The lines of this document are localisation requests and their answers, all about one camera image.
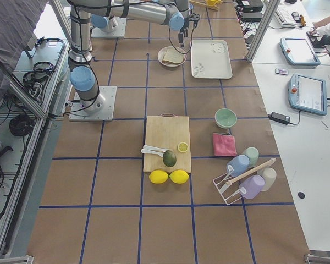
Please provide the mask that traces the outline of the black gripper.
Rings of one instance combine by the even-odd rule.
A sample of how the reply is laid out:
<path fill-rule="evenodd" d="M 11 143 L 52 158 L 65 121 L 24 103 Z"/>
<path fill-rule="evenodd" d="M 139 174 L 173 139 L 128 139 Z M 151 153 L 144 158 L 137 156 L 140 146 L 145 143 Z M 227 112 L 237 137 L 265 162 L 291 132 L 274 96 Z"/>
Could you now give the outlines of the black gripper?
<path fill-rule="evenodd" d="M 193 13 L 193 11 L 191 11 L 190 14 L 185 18 L 183 30 L 178 34 L 178 42 L 181 46 L 185 46 L 185 39 L 188 36 L 188 28 L 190 26 L 190 22 L 193 23 L 192 29 L 194 30 L 197 28 L 200 18 L 200 14 Z"/>

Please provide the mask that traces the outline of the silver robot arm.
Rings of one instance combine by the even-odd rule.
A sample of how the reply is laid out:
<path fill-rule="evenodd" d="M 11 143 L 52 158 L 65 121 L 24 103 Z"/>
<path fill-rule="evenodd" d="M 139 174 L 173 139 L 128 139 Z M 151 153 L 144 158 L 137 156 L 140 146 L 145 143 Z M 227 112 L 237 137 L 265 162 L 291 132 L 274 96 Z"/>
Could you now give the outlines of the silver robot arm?
<path fill-rule="evenodd" d="M 200 16 L 193 12 L 189 1 L 69 1 L 71 6 L 71 49 L 69 51 L 70 81 L 79 98 L 78 113 L 88 116 L 103 107 L 105 98 L 96 74 L 90 66 L 90 27 L 92 16 L 102 20 L 130 18 L 165 25 L 178 31 L 179 43 L 184 44 L 188 27 L 197 27 Z"/>

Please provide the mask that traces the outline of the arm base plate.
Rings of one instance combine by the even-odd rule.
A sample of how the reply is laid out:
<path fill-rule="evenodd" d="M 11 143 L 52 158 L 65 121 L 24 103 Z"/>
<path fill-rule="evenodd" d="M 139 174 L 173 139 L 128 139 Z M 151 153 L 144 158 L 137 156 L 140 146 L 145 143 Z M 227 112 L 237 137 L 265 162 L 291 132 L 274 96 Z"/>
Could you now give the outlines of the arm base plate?
<path fill-rule="evenodd" d="M 75 93 L 71 110 L 69 110 L 68 119 L 72 122 L 94 122 L 94 121 L 111 121 L 113 119 L 114 105 L 116 100 L 116 86 L 100 86 L 100 93 L 92 106 L 88 106 L 93 102 L 85 102 L 80 100 L 79 95 Z"/>
<path fill-rule="evenodd" d="M 104 28 L 93 26 L 91 37 L 95 39 L 123 38 L 125 36 L 126 24 L 126 18 L 113 17 Z"/>

